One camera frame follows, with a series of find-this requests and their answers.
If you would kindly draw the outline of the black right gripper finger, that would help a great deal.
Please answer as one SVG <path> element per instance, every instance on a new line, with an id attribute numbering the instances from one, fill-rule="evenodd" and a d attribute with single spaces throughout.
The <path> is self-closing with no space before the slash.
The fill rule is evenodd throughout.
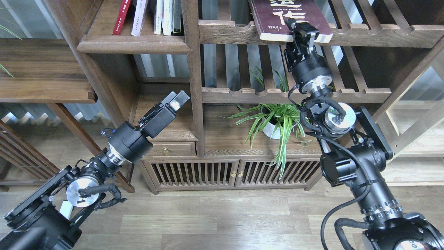
<path id="1" fill-rule="evenodd" d="M 290 29 L 293 39 L 297 44 L 314 44 L 319 35 L 319 30 L 309 24 L 309 22 L 297 22 L 294 18 L 286 20 L 287 27 Z"/>

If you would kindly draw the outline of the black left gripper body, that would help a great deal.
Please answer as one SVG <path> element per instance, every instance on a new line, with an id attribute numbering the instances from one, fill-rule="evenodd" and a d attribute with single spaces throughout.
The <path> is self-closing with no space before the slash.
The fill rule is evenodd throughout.
<path id="1" fill-rule="evenodd" d="M 109 139 L 109 155 L 137 163 L 153 147 L 147 137 L 155 138 L 176 118 L 176 113 L 177 101 L 161 102 L 139 120 L 138 126 L 123 123 Z"/>

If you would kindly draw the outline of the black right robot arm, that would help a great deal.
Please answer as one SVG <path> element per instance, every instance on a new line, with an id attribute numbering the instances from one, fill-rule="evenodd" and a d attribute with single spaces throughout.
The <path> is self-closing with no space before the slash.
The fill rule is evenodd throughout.
<path id="1" fill-rule="evenodd" d="M 322 175 L 331 186 L 347 185 L 354 199 L 328 212 L 321 224 L 321 242 L 327 249 L 324 230 L 328 218 L 339 209 L 357 203 L 363 222 L 339 218 L 335 232 L 346 250 L 352 247 L 343 227 L 363 229 L 368 250 L 442 250 L 443 235 L 418 212 L 404 213 L 381 175 L 393 151 L 365 107 L 352 108 L 332 99 L 332 72 L 316 52 L 319 31 L 308 22 L 286 20 L 293 41 L 284 50 L 295 88 L 310 96 L 304 99 L 300 122 L 317 138 L 323 155 Z"/>

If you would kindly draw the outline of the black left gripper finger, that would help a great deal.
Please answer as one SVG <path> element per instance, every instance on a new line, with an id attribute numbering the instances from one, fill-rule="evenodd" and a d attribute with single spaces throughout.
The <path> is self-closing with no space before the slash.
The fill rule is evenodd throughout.
<path id="1" fill-rule="evenodd" d="M 163 104 L 163 105 L 166 105 L 166 104 L 170 104 L 170 105 L 172 105 L 172 104 L 178 104 L 178 101 L 176 101 L 176 93 L 175 92 L 170 92 L 162 101 L 161 101 L 161 103 Z"/>
<path id="2" fill-rule="evenodd" d="M 170 106 L 175 110 L 178 111 L 179 109 L 184 106 L 187 101 L 189 101 L 190 97 L 184 92 L 184 90 L 181 90 L 176 96 L 172 98 L 170 101 Z"/>

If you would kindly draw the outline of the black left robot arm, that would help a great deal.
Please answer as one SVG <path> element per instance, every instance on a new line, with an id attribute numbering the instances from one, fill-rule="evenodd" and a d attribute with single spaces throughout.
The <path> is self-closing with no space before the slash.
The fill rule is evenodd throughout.
<path id="1" fill-rule="evenodd" d="M 11 231 L 1 239 L 2 250 L 69 250 L 79 240 L 80 226 L 98 209 L 126 201 L 115 183 L 125 162 L 137 163 L 153 147 L 155 138 L 190 99 L 184 92 L 169 93 L 133 126 L 124 122 L 105 128 L 108 148 L 82 167 L 67 166 L 5 215 Z"/>

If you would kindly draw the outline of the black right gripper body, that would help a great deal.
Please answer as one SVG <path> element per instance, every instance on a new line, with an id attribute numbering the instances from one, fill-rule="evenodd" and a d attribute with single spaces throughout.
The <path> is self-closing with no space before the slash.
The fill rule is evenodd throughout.
<path id="1" fill-rule="evenodd" d="M 284 50 L 288 72 L 292 73 L 296 86 L 304 94 L 329 94 L 332 72 L 324 57 L 316 52 L 312 35 L 294 35 Z"/>

